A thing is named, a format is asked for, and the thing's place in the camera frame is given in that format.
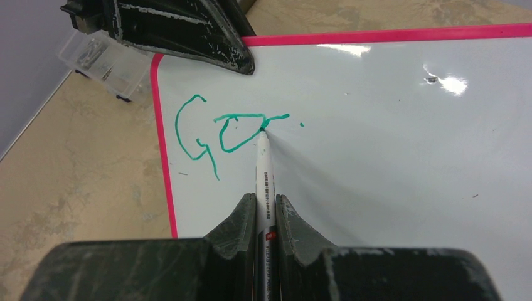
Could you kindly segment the white green whiteboard marker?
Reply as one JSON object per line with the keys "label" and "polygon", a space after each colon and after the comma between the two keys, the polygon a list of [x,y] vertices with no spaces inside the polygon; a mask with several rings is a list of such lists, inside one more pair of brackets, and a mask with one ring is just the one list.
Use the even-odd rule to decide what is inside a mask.
{"label": "white green whiteboard marker", "polygon": [[255,300],[280,300],[274,167],[265,129],[258,132],[255,177]]}

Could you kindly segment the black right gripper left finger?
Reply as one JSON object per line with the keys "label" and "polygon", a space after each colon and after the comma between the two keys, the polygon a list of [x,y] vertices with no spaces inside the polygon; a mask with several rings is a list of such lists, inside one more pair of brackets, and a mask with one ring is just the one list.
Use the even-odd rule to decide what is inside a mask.
{"label": "black right gripper left finger", "polygon": [[22,300],[251,300],[256,197],[201,238],[63,243]]}

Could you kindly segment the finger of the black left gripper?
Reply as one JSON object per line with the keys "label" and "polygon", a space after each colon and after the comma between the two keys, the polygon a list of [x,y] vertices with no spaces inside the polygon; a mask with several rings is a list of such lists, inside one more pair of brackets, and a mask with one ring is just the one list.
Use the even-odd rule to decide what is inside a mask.
{"label": "finger of the black left gripper", "polygon": [[255,71],[244,38],[255,36],[246,13],[254,1],[68,0],[74,29],[106,32],[143,51],[203,61],[242,75]]}

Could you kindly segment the pink framed whiteboard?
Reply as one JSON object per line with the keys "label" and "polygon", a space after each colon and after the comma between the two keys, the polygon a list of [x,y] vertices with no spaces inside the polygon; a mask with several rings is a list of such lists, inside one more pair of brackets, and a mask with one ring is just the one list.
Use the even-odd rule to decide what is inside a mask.
{"label": "pink framed whiteboard", "polygon": [[275,189],[333,243],[475,254],[531,299],[531,25],[255,36],[252,75],[156,55],[171,233],[199,237]]}

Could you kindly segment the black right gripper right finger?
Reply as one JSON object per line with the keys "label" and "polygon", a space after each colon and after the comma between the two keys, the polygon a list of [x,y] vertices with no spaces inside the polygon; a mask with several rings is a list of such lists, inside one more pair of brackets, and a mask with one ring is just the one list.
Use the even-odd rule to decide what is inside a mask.
{"label": "black right gripper right finger", "polygon": [[337,246],[276,197],[283,300],[499,300],[465,250]]}

